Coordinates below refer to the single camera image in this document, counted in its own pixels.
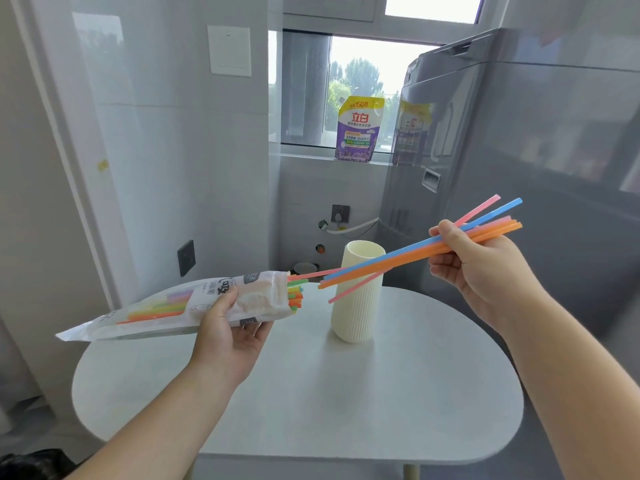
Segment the blue straw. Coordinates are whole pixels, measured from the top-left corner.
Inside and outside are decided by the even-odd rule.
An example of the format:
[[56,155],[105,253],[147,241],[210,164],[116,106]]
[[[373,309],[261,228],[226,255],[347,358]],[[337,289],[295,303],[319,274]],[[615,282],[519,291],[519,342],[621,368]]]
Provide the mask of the blue straw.
[[[460,227],[460,229],[462,231],[468,231],[469,229],[473,229],[474,227],[478,227],[479,225],[484,224],[485,222],[490,221],[492,218],[499,216],[500,214],[505,213],[507,210],[510,210],[514,207],[516,207],[517,205],[520,205],[522,203],[522,199],[521,198],[517,198],[515,200],[512,200],[506,204],[504,204],[502,207],[498,207],[495,210],[492,210],[491,212],[489,212],[488,214],[485,214],[482,217],[478,217],[475,221],[471,221],[468,224],[464,224],[462,227]],[[340,271],[336,271],[333,274],[329,274],[327,277],[325,277],[325,280],[332,280],[333,278],[337,278],[338,276],[341,276],[343,274],[349,273],[355,269],[359,269],[361,267],[364,266],[368,266],[370,264],[374,264],[377,262],[382,262],[382,261],[386,261],[387,259],[390,259],[392,257],[395,256],[399,256],[400,254],[404,254],[406,252],[409,251],[413,251],[419,248],[422,248],[424,246],[427,246],[429,244],[433,244],[434,242],[440,242],[442,240],[442,236],[437,235],[436,237],[430,237],[428,239],[425,239],[424,241],[420,241],[420,242],[416,242],[415,244],[411,244],[411,246],[406,246],[404,248],[392,251],[388,254],[385,254],[384,256],[380,256],[377,258],[372,258],[369,259],[368,261],[364,261],[361,262],[359,264],[355,264],[354,266],[349,266],[345,269],[341,269]]]

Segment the forearm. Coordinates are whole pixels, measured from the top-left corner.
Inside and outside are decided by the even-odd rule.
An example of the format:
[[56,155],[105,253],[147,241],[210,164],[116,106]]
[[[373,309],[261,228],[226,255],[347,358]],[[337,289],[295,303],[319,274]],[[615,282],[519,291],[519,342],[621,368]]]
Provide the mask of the forearm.
[[234,387],[187,367],[71,480],[181,479],[225,411]]
[[501,333],[567,480],[640,478],[640,389],[546,294]]

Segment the light switch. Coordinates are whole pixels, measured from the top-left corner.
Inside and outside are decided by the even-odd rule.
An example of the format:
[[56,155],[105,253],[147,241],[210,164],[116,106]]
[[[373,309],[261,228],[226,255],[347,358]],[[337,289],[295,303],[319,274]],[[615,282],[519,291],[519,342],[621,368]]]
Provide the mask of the light switch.
[[249,27],[207,25],[212,74],[251,77],[251,33]]

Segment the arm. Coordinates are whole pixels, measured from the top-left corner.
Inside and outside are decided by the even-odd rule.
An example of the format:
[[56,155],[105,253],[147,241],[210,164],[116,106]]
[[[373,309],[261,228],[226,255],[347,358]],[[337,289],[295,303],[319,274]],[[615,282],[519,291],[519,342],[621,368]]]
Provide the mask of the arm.
[[249,375],[273,322],[231,329],[224,318],[237,291],[204,318],[189,364],[70,480],[178,480]]
[[542,288],[506,237],[484,246],[443,221],[455,254],[429,259],[505,339],[567,480],[640,478],[640,388]]

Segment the green straw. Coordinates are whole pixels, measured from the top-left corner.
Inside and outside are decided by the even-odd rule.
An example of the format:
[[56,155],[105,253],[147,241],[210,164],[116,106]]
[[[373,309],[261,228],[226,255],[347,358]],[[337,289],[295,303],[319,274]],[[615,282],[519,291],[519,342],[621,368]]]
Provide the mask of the green straw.
[[292,281],[290,283],[287,283],[287,288],[292,288],[293,286],[298,286],[301,285],[302,283],[308,283],[309,280],[298,280],[298,281]]

